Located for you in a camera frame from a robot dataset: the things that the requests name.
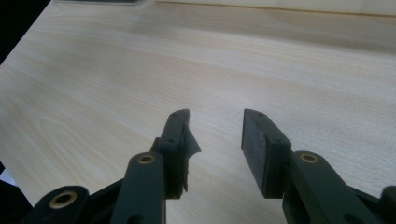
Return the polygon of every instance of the wooden table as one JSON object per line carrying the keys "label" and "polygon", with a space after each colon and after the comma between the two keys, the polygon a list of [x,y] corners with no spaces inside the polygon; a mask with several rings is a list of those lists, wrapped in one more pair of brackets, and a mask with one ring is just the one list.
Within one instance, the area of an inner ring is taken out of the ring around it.
{"label": "wooden table", "polygon": [[202,153],[168,223],[286,223],[240,150],[244,108],[378,197],[396,184],[396,18],[50,3],[0,67],[0,160],[31,203],[95,192],[191,110]]}

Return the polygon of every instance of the light wood surface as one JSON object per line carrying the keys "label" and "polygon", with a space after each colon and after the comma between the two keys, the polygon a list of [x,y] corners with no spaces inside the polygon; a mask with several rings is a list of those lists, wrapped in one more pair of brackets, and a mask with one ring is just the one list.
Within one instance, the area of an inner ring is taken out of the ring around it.
{"label": "light wood surface", "polygon": [[286,223],[240,150],[244,108],[378,197],[396,184],[395,86],[394,18],[50,3],[0,66],[0,160],[31,203],[95,192],[189,108],[203,152],[168,223]]}
{"label": "light wood surface", "polygon": [[159,2],[209,4],[238,7],[267,7],[321,12],[396,16],[393,0],[157,0]]}

